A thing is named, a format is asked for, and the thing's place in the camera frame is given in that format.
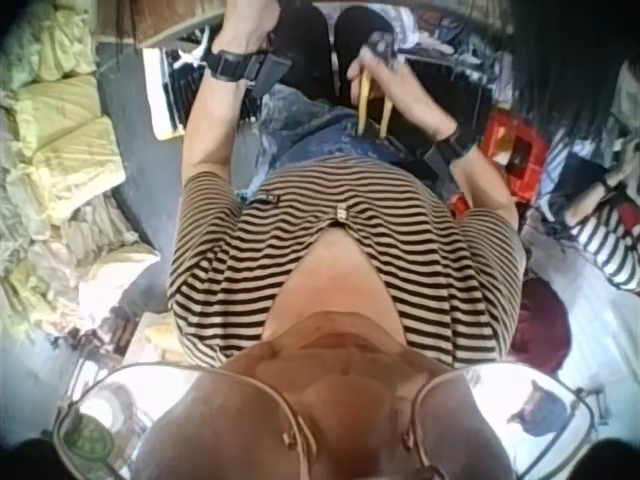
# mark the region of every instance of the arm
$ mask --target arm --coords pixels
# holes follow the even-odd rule
[[[363,48],[347,74],[353,81],[351,98],[354,104],[359,97],[360,82],[357,80],[363,67],[371,72],[405,118],[434,141],[455,132],[455,120],[424,90],[408,65],[398,64],[390,69],[367,48]],[[478,148],[454,162],[451,173],[473,208],[492,210],[517,230],[518,213],[511,193],[498,170]]]
[[[276,0],[228,0],[224,27],[212,45],[213,52],[257,51],[275,26],[280,10]],[[182,154],[183,184],[200,172],[230,178],[245,81],[223,82],[205,75],[191,110]]]
[[[637,159],[634,158],[632,154],[633,148],[635,148],[635,143],[629,144],[627,146],[628,151],[625,153],[620,165],[605,175],[603,180],[610,188],[615,188],[619,183],[623,182],[637,166]],[[569,208],[567,208],[564,213],[565,223],[569,227],[578,225],[593,213],[607,193],[608,189],[606,189],[602,183],[591,185],[591,187],[571,202],[571,205],[569,205]]]

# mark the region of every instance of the black watch strap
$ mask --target black watch strap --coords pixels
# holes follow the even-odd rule
[[[225,50],[213,53],[207,49],[202,61],[207,65],[213,78],[223,82],[239,82],[240,80],[255,81],[260,66],[264,61],[262,52],[237,54]]]
[[[444,140],[436,142],[434,147],[440,154],[442,161],[451,166],[453,162],[464,157],[476,145],[473,131],[458,126],[455,132]]]

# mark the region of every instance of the black and white striped shirt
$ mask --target black and white striped shirt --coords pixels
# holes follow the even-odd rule
[[[609,283],[640,292],[640,225],[628,231],[615,205],[600,205],[571,233]]]
[[[384,281],[410,347],[453,367],[507,353],[524,269],[515,230],[480,209],[456,222],[411,175],[343,156],[278,171],[245,206],[213,173],[187,182],[169,282],[187,356],[217,367],[259,342],[282,285],[336,223]]]

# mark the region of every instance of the table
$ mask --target table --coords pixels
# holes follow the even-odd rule
[[[134,36],[139,48],[166,46],[170,41],[204,25],[222,21],[225,0],[117,0],[132,2]],[[300,0],[282,0],[298,4]],[[357,3],[338,1],[334,3]],[[504,24],[505,0],[371,0],[371,3],[404,5],[411,8],[433,8],[461,16],[489,27],[508,30]]]

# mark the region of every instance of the black wristband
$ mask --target black wristband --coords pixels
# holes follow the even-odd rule
[[[613,187],[611,185],[609,185],[609,183],[607,182],[606,177],[602,177],[600,179],[600,185],[602,185],[604,187],[604,191],[607,192],[607,194],[613,192]]]

